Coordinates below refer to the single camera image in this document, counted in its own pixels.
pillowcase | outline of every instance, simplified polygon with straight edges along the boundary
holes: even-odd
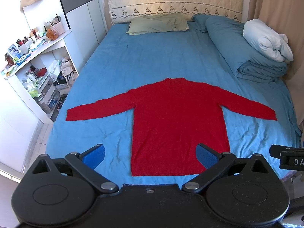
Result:
[[[277,62],[283,62],[285,59],[293,61],[293,54],[287,44],[286,35],[279,35],[259,19],[246,22],[244,38],[253,48],[267,58]]]
[[[212,15],[206,15],[206,14],[196,14],[193,17],[193,20],[195,22],[195,29],[201,31],[202,33],[207,33],[206,28],[206,20]]]
[[[130,35],[149,32],[186,31],[189,29],[186,18],[179,14],[143,15],[134,18],[130,23]]]

metal screw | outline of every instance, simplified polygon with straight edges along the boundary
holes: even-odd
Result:
[[[188,182],[185,184],[185,188],[190,190],[197,190],[199,187],[200,185],[196,182]]]
[[[116,184],[113,182],[105,182],[100,185],[100,187],[104,190],[113,190],[116,187]]]

circular plate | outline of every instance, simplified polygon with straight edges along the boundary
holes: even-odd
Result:
[[[94,191],[87,182],[60,174],[39,174],[39,185],[24,185],[13,194],[13,210],[23,222],[57,226],[72,222],[92,206]]]
[[[216,180],[207,189],[206,200],[217,215],[245,227],[273,224],[289,206],[288,194],[277,182],[244,181],[240,175]]]

white wardrobe door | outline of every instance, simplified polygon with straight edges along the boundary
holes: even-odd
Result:
[[[100,44],[103,38],[105,37],[106,32],[105,32],[105,27],[103,24],[98,0],[93,0],[88,2],[88,8],[92,19],[93,27],[95,30],[95,34],[98,40],[98,44]]]
[[[83,60],[86,63],[98,47],[98,41],[87,4],[68,12],[66,17],[73,30]]]

plastic bag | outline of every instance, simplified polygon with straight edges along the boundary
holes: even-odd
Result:
[[[33,82],[31,79],[24,79],[22,85],[24,88],[27,90],[27,92],[31,95],[31,97],[38,97],[40,94],[38,93],[38,89],[34,86]]]
[[[54,60],[47,69],[51,73],[52,80],[55,81],[61,71],[61,60]]]

